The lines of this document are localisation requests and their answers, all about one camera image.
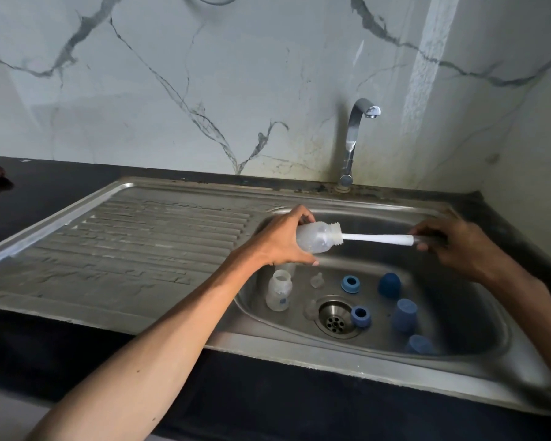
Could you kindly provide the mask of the person's right hand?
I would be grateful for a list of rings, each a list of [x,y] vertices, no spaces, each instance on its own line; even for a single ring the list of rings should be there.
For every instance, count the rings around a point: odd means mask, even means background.
[[[443,236],[445,244],[418,244],[433,252],[441,264],[469,280],[484,283],[494,277],[506,255],[474,223],[462,219],[428,219],[417,224],[413,236]]]

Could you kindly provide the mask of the person's left hand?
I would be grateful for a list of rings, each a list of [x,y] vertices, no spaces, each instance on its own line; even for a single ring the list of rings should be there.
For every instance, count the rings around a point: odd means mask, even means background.
[[[258,267],[289,263],[292,248],[299,248],[295,235],[297,227],[312,222],[316,222],[313,214],[302,205],[294,207],[288,213],[275,216],[249,241],[251,253]]]

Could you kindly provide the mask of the translucent white baby bottle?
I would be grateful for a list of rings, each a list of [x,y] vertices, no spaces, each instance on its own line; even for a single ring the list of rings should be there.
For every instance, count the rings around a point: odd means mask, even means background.
[[[344,243],[340,224],[312,222],[296,229],[296,243],[302,251],[311,254],[329,251],[331,247]]]

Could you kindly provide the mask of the white bottle brush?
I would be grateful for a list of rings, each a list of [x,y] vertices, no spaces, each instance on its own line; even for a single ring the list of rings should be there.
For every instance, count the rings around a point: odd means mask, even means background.
[[[399,246],[415,245],[415,238],[412,235],[364,235],[364,234],[348,234],[341,235],[345,241],[359,241],[371,243],[393,244]]]

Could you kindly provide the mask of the person's left forearm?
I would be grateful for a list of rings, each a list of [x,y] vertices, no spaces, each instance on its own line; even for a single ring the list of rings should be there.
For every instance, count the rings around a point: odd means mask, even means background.
[[[250,244],[235,251],[68,392],[24,441],[144,441],[182,390],[235,295],[259,268]]]

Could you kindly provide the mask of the person's right forearm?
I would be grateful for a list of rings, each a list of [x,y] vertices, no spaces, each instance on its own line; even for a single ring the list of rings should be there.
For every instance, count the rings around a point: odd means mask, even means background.
[[[507,310],[551,371],[551,294],[506,254],[481,259],[478,279]]]

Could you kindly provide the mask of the small clear baby bottle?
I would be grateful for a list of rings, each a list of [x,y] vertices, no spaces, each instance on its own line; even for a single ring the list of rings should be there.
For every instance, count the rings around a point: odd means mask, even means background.
[[[291,274],[279,269],[274,272],[268,282],[265,303],[272,311],[285,311],[290,305],[290,295],[293,289]]]

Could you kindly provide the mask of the blue bottle cap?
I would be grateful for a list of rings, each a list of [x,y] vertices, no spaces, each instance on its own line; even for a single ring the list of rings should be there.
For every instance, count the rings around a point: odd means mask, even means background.
[[[405,348],[406,353],[423,356],[436,355],[436,350],[431,340],[420,334],[413,334],[409,337]]]
[[[402,291],[402,281],[396,273],[383,274],[378,282],[377,292],[388,299],[398,300]]]
[[[394,330],[412,335],[416,331],[418,306],[410,299],[402,298],[396,303],[391,315],[391,325]]]

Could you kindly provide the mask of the sink drain strainer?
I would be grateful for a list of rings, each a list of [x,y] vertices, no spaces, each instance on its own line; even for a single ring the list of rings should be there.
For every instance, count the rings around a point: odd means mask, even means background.
[[[316,300],[316,326],[327,336],[347,340],[357,337],[361,329],[351,320],[353,303],[338,295]]]

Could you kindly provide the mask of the stainless steel sink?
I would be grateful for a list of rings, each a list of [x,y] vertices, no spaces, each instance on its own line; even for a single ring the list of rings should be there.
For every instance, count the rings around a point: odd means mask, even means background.
[[[414,246],[300,249],[296,229],[409,234],[445,200],[132,177],[0,242],[0,311],[137,336],[186,380],[202,348],[551,416],[551,372],[483,286]]]

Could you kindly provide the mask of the chrome faucet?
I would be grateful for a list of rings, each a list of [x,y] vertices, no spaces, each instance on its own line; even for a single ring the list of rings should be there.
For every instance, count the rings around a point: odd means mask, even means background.
[[[339,171],[339,178],[335,190],[339,193],[347,193],[353,185],[353,162],[355,147],[360,130],[360,122],[363,117],[374,119],[381,115],[381,108],[369,99],[361,97],[355,101],[348,117],[345,133],[344,158]]]

